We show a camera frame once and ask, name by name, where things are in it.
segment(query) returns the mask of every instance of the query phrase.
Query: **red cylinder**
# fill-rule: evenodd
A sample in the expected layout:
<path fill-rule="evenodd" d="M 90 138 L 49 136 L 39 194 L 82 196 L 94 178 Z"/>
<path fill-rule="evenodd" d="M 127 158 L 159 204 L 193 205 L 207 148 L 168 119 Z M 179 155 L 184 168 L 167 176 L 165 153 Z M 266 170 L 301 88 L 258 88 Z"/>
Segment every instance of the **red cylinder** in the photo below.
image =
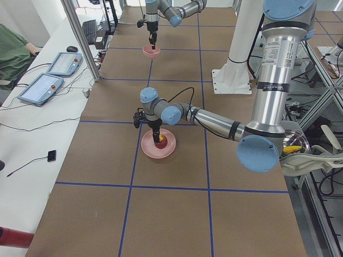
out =
<path fill-rule="evenodd" d="M 0 226 L 0 245 L 28 248 L 34 234 L 22 232 L 14 229 L 3 228 Z"/>

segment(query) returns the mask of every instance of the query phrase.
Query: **blue joint cap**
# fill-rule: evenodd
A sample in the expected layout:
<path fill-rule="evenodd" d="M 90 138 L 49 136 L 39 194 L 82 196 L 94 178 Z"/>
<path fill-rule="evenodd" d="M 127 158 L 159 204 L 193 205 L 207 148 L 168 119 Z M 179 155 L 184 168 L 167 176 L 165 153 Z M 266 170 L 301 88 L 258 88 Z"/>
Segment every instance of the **blue joint cap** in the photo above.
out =
<path fill-rule="evenodd" d="M 166 107 L 161 113 L 161 119 L 168 125 L 175 125 L 181 119 L 182 113 L 175 106 Z"/>
<path fill-rule="evenodd" d="M 157 90 L 153 87 L 144 88 L 140 92 L 140 101 L 141 103 L 150 103 L 158 97 Z"/>
<path fill-rule="evenodd" d="M 178 25 L 180 25 L 180 23 L 182 22 L 182 18 L 180 16 L 174 16 L 170 19 L 169 23 L 173 26 L 173 27 L 177 27 Z"/>
<path fill-rule="evenodd" d="M 279 152 L 272 141 L 260 135 L 244 137 L 237 147 L 241 164 L 254 172 L 267 172 L 279 161 Z"/>
<path fill-rule="evenodd" d="M 305 13 L 315 0 L 264 0 L 263 12 L 274 21 L 287 21 Z"/>
<path fill-rule="evenodd" d="M 312 29 L 311 31 L 309 31 L 309 33 L 307 33 L 307 35 L 301 41 L 311 39 L 314 36 L 314 34 L 315 34 L 315 30 Z"/>

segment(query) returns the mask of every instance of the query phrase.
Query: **metal bowl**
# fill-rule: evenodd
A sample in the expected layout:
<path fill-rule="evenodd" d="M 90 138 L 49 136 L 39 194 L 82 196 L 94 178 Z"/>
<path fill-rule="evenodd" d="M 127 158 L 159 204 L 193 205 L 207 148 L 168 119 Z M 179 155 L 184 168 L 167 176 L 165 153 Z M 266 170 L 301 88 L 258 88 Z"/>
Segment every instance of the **metal bowl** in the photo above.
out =
<path fill-rule="evenodd" d="M 299 153 L 307 154 L 310 151 L 310 143 L 302 131 L 285 130 L 284 147 L 287 146 L 301 146 Z"/>

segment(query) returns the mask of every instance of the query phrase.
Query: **white table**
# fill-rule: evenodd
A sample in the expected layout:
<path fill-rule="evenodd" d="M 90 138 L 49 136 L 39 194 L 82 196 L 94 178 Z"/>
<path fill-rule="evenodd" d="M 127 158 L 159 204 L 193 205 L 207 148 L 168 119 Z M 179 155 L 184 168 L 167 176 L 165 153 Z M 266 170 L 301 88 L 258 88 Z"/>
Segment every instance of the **white table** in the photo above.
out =
<path fill-rule="evenodd" d="M 81 23 L 93 18 L 95 17 L 79 16 Z M 76 46 L 81 50 L 68 20 L 65 19 L 31 67 L 51 63 L 60 51 L 66 50 L 67 46 Z M 95 56 L 98 50 L 95 46 L 90 46 L 90 48 Z M 75 74 L 64 79 L 63 87 L 68 85 L 86 67 L 87 63 L 83 60 Z M 31 83 L 47 68 L 48 65 L 40 66 L 28 72 L 20 83 Z M 30 130 L 53 121 L 78 118 L 87 102 L 82 91 L 84 88 L 91 88 L 90 84 L 92 85 L 93 82 L 89 69 L 86 69 L 67 94 L 54 96 L 41 107 L 28 105 L 12 110 L 0 110 L 0 123 Z M 23 90 L 22 86 L 16 87 L 3 106 L 10 105 L 9 108 L 13 108 L 25 105 L 26 103 L 14 99 Z M 31 233 L 36 231 L 77 125 L 78 120 L 71 120 L 52 124 L 32 132 L 0 126 L 0 160 L 5 163 L 5 168 L 0 171 L 0 226 Z M 47 162 L 47 159 L 35 161 L 12 176 L 6 177 L 29 161 L 47 156 L 50 150 L 57 150 L 56 161 L 50 163 Z M 0 256 L 22 257 L 26 252 L 27 249 L 0 246 Z"/>

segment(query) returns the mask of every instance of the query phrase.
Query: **black connector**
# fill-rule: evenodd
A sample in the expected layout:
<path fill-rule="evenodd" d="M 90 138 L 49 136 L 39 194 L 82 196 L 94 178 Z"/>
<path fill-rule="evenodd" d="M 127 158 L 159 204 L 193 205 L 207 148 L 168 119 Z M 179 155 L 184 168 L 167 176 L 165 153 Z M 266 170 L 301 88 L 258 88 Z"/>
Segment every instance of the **black connector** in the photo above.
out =
<path fill-rule="evenodd" d="M 56 160 L 56 150 L 52 150 L 48 152 L 48 162 L 52 162 Z"/>

